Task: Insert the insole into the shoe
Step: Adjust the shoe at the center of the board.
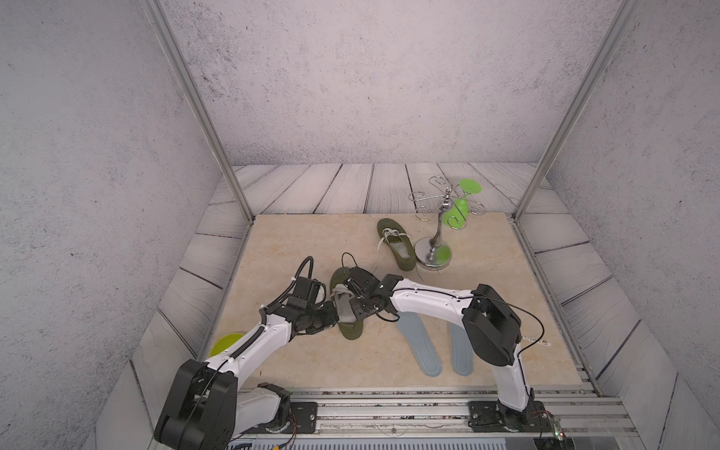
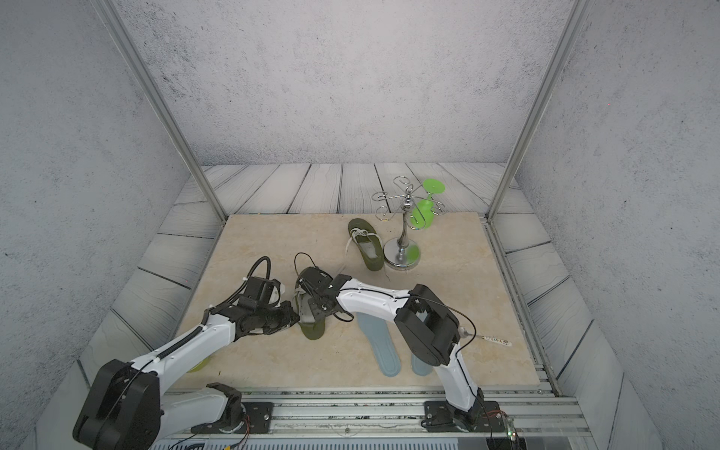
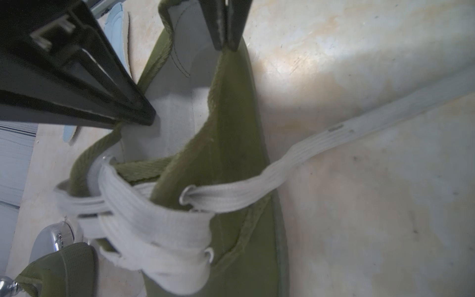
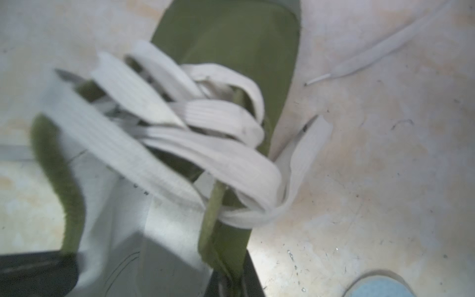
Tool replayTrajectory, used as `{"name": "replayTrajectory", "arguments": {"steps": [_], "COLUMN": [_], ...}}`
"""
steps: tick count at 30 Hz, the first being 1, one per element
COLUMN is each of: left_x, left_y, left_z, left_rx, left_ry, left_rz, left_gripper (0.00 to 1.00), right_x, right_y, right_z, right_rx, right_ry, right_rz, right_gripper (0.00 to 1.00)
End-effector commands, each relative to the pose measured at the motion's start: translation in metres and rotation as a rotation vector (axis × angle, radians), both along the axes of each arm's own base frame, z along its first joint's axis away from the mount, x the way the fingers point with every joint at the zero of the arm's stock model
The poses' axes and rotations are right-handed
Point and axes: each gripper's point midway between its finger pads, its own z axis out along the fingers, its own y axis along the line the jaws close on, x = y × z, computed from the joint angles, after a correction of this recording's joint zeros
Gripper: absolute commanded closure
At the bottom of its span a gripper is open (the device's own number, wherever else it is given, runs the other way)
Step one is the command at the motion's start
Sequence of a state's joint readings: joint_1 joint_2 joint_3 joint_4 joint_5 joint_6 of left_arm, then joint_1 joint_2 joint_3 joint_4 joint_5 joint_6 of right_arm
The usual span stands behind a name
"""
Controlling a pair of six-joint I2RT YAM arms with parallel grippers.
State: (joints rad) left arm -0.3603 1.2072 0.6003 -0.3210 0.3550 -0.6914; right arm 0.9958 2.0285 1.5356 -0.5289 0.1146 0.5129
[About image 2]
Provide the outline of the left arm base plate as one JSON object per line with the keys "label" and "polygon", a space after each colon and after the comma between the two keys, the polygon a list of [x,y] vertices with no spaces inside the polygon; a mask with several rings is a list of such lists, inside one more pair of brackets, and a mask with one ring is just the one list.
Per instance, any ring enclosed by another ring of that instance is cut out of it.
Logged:
{"label": "left arm base plate", "polygon": [[273,402],[230,400],[215,422],[202,422],[190,429],[196,434],[267,434],[273,418]]}

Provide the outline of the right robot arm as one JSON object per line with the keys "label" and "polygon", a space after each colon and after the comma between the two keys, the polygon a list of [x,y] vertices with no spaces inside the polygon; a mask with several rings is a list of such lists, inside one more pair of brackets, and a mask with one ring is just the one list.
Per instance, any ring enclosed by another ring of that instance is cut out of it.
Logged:
{"label": "right robot arm", "polygon": [[316,322],[337,313],[354,318],[365,314],[397,326],[412,355],[433,367],[444,388],[444,403],[425,404],[421,426],[426,431],[492,434],[507,429],[504,412],[497,403],[485,401],[465,365],[457,311],[429,287],[391,290],[348,275],[333,277],[311,265],[298,273],[295,288]]}

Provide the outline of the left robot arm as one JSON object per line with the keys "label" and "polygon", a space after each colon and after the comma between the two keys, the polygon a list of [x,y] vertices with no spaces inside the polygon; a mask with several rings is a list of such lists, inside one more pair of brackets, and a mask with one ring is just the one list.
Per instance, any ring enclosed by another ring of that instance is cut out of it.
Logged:
{"label": "left robot arm", "polygon": [[208,307],[180,337],[129,362],[103,365],[72,430],[90,449],[149,449],[180,431],[247,435],[251,416],[241,393],[220,382],[178,397],[166,393],[215,352],[244,337],[272,335],[299,321],[281,300],[282,284],[247,274],[226,300]]}

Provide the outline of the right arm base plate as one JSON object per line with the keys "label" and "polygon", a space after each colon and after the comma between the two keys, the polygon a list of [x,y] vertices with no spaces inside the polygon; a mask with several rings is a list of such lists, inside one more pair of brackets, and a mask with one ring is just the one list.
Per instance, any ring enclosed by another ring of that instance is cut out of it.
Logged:
{"label": "right arm base plate", "polygon": [[504,433],[506,420],[499,404],[482,401],[469,412],[451,406],[447,401],[426,401],[421,427],[428,432]]}

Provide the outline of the olive green shoe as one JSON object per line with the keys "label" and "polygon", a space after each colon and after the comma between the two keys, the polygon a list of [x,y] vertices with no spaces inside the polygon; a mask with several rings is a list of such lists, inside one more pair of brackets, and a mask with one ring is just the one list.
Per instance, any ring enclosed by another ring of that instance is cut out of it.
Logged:
{"label": "olive green shoe", "polygon": [[305,292],[296,291],[292,304],[299,316],[300,329],[303,335],[310,341],[318,341],[326,331],[326,320],[316,320],[309,307],[311,296]]}
{"label": "olive green shoe", "polygon": [[383,242],[374,227],[365,219],[356,217],[348,223],[348,234],[345,251],[350,246],[356,246],[366,268],[371,272],[381,271],[384,268]]}

